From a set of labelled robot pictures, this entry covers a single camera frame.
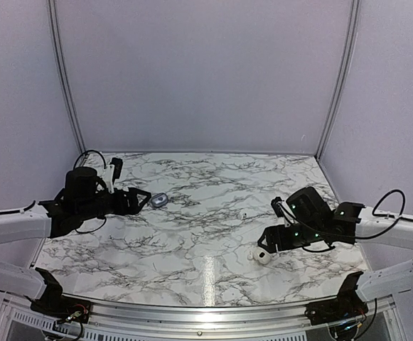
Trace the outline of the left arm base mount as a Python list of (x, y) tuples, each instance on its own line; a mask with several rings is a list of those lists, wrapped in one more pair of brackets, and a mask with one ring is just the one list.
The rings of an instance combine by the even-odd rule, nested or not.
[(30, 299), (31, 310), (52, 318), (57, 318), (60, 323), (72, 321), (87, 323), (90, 318), (92, 302), (61, 295), (54, 298)]

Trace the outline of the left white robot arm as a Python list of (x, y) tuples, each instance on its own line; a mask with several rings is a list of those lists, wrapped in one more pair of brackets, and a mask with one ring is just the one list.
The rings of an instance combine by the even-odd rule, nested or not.
[[(26, 239), (64, 237), (93, 219), (107, 215), (136, 215), (150, 201), (151, 193), (138, 188), (116, 189), (120, 172), (109, 166), (100, 177), (94, 168), (69, 171), (65, 186), (52, 200), (0, 211), (0, 245)], [(47, 270), (26, 269), (0, 261), (0, 291), (23, 296), (31, 309), (54, 317), (87, 315), (90, 303), (68, 298)]]

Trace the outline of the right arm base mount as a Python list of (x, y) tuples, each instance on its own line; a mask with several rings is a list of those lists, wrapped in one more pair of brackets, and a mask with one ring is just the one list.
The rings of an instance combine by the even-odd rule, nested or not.
[(339, 320), (354, 318), (368, 312), (367, 303), (359, 298), (335, 297), (327, 300), (308, 303), (304, 315), (312, 325), (333, 323)]

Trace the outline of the white earbud case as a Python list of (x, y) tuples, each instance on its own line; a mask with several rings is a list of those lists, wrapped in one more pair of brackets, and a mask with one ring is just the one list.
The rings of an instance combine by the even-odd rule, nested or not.
[(249, 261), (256, 261), (263, 265), (268, 264), (272, 260), (270, 254), (268, 254), (266, 251), (262, 251), (259, 249), (254, 249), (253, 251), (250, 251), (247, 255), (247, 259)]

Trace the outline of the purple earbud charging case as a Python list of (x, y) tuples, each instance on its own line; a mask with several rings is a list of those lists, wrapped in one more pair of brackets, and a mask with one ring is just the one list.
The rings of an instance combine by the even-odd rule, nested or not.
[(168, 203), (168, 196), (166, 193), (155, 194), (150, 200), (151, 206), (154, 208), (160, 208)]

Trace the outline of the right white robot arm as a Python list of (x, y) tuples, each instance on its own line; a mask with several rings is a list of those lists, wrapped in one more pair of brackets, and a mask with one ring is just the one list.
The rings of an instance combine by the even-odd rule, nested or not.
[[(268, 264), (272, 254), (303, 249), (324, 242), (332, 250), (336, 242), (344, 244), (376, 243), (413, 251), (413, 216), (383, 212), (378, 206), (342, 202), (336, 209), (311, 186), (302, 188), (286, 200), (276, 197), (271, 205), (284, 224), (264, 229), (257, 241), (253, 259)], [(378, 271), (359, 271), (347, 275), (331, 312), (346, 318), (358, 304), (404, 293), (413, 289), (413, 259)]]

